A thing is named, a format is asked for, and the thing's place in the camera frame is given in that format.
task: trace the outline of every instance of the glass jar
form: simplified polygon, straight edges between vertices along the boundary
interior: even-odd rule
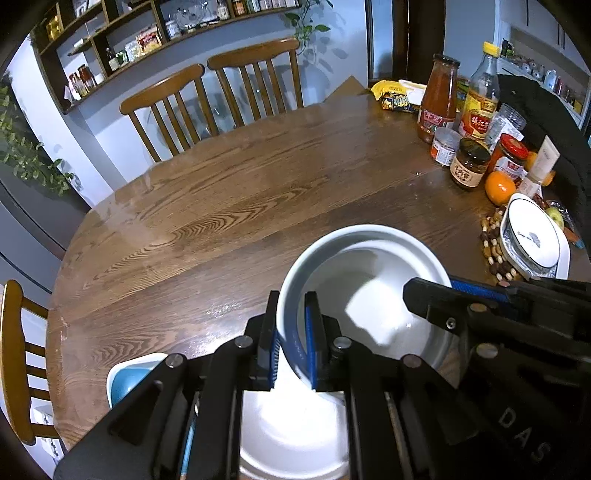
[[[92,76],[92,73],[86,64],[82,67],[78,67],[78,74],[80,74],[80,80],[82,80],[82,83],[84,83],[84,86],[88,90],[96,87],[95,78]]]
[[[462,138],[449,169],[460,187],[472,190],[478,187],[490,161],[491,154],[484,145],[471,138]]]
[[[228,18],[230,18],[230,12],[224,0],[219,0],[219,2],[217,3],[217,17],[220,20],[227,20]]]
[[[232,5],[234,7],[234,14],[237,17],[241,17],[248,13],[246,10],[246,2],[244,0],[232,0]]]
[[[486,146],[494,150],[502,134],[509,134],[517,140],[521,140],[521,131],[527,122],[521,114],[507,103],[501,105],[501,109],[494,114],[486,134]]]
[[[417,119],[418,137],[433,142],[435,129],[452,127],[456,120],[457,70],[460,62],[439,53],[433,56],[433,70]]]
[[[461,139],[462,136],[451,128],[437,128],[431,145],[431,158],[441,166],[449,167],[457,149],[460,147]]]
[[[491,155],[487,172],[501,171],[515,181],[521,177],[529,150],[516,138],[502,134]]]

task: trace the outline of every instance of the yellow bottle cap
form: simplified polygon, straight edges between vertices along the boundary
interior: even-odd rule
[[[498,57],[501,54],[501,49],[492,43],[487,41],[482,44],[482,51],[493,57]]]

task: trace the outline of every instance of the tomato sauce bottle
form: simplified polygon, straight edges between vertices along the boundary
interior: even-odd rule
[[[457,70],[460,62],[436,53],[433,70],[418,113],[417,134],[424,142],[433,142],[437,127],[453,126],[456,120]]]

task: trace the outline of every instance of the red jar lid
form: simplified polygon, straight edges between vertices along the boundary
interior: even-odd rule
[[[501,134],[501,145],[503,145],[505,150],[520,160],[525,160],[527,155],[530,153],[523,143],[509,134]]]

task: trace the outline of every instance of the wooden chair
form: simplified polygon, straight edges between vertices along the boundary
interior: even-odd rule
[[[244,82],[244,88],[246,89],[246,94],[248,95],[248,102],[251,106],[252,116],[255,120],[259,120],[261,118],[261,113],[256,102],[254,91],[252,90],[252,84],[246,71],[246,66],[249,64],[252,65],[255,71],[256,82],[261,91],[262,102],[265,106],[265,113],[267,116],[271,116],[273,115],[273,109],[271,107],[271,101],[269,99],[267,87],[265,86],[265,82],[262,77],[261,68],[259,67],[259,62],[264,61],[267,64],[267,70],[269,73],[269,78],[271,79],[271,86],[273,88],[277,109],[279,110],[279,113],[284,113],[285,103],[283,101],[283,96],[281,94],[281,89],[277,80],[277,74],[271,60],[281,53],[289,52],[291,75],[293,77],[295,89],[295,101],[298,108],[303,108],[304,101],[302,100],[301,96],[300,71],[297,65],[296,56],[296,50],[299,48],[299,46],[300,42],[294,37],[282,38],[280,40],[271,40],[268,42],[259,43],[257,45],[251,45],[250,47],[227,51],[225,53],[220,53],[219,55],[214,55],[208,59],[207,66],[214,70],[217,74],[217,78],[222,85],[222,90],[226,96],[226,101],[228,102],[232,117],[234,118],[234,123],[237,127],[242,127],[244,125],[244,120],[242,119],[242,114],[238,109],[236,97],[234,97],[232,87],[228,82],[228,77],[224,72],[224,68],[233,67],[240,69],[242,81]]]
[[[45,349],[25,341],[21,309],[47,318],[47,309],[26,298],[17,281],[8,280],[0,310],[0,377],[8,420],[14,433],[26,445],[35,445],[35,437],[56,439],[59,435],[52,425],[31,422],[31,397],[49,400],[49,392],[29,387],[27,375],[46,379],[47,372],[27,365],[25,352],[45,357]]]
[[[168,97],[174,95],[176,98],[178,108],[181,110],[181,116],[183,117],[183,121],[187,130],[189,131],[189,135],[193,144],[197,144],[200,141],[199,135],[195,130],[195,126],[191,121],[191,117],[189,117],[189,113],[187,112],[187,107],[184,104],[183,98],[181,97],[180,91],[186,84],[193,81],[195,83],[195,88],[197,90],[197,97],[199,98],[199,104],[201,106],[201,110],[203,111],[203,115],[205,116],[205,120],[207,121],[207,126],[209,127],[209,132],[211,136],[219,135],[219,130],[217,129],[217,125],[215,120],[213,119],[212,109],[209,105],[209,101],[207,100],[207,94],[205,93],[205,88],[203,87],[203,81],[201,77],[205,72],[205,68],[203,65],[196,63],[195,65],[191,65],[180,72],[172,74],[170,77],[161,80],[160,82],[145,88],[141,92],[132,95],[128,99],[121,102],[121,106],[119,107],[119,111],[123,115],[129,115],[131,121],[134,124],[135,129],[138,131],[139,136],[141,137],[144,145],[152,155],[154,161],[160,161],[160,157],[156,153],[156,149],[150,142],[148,135],[144,131],[142,125],[139,123],[138,117],[135,114],[135,111],[138,108],[150,107],[152,112],[154,113],[154,117],[156,118],[156,123],[164,136],[164,140],[170,150],[170,153],[175,156],[178,155],[178,148],[175,145],[166,125],[164,125],[164,120],[162,119],[162,115],[160,115],[160,111],[156,106],[156,103],[162,101],[164,107],[166,108],[166,113],[170,118],[170,122],[173,125],[174,131],[177,134],[178,140],[180,141],[183,150],[188,150],[191,148],[183,129],[181,128],[176,115],[174,114],[173,107],[170,105],[170,101]]]

